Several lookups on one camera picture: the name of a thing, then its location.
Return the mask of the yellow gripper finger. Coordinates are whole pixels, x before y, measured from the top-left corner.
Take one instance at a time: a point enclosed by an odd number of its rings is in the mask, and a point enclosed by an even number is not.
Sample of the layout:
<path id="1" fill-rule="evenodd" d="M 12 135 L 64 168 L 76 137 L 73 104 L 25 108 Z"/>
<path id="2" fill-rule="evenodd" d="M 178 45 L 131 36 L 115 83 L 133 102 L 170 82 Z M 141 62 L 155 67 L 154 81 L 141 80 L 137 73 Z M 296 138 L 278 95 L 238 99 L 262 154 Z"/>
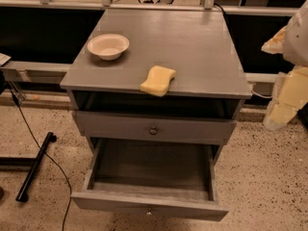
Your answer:
<path id="1" fill-rule="evenodd" d="M 261 50 L 269 54 L 282 54 L 285 33 L 286 26 L 281 28 L 271 39 L 266 41 L 262 45 Z"/>
<path id="2" fill-rule="evenodd" d="M 308 67 L 296 65 L 288 74 L 279 72 L 263 125 L 273 131 L 287 125 L 308 103 Z"/>

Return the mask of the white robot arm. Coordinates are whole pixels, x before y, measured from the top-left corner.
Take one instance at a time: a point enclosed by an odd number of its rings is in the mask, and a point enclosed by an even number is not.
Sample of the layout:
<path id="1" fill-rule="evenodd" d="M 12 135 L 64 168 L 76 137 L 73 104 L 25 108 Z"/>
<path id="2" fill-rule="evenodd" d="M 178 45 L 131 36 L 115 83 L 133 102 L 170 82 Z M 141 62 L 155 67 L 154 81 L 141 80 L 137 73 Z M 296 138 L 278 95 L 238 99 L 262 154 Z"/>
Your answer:
<path id="1" fill-rule="evenodd" d="M 267 129 L 276 130 L 287 125 L 308 103 L 308 1 L 261 50 L 281 54 L 294 65 L 288 74 L 280 73 L 277 77 L 263 121 Z"/>

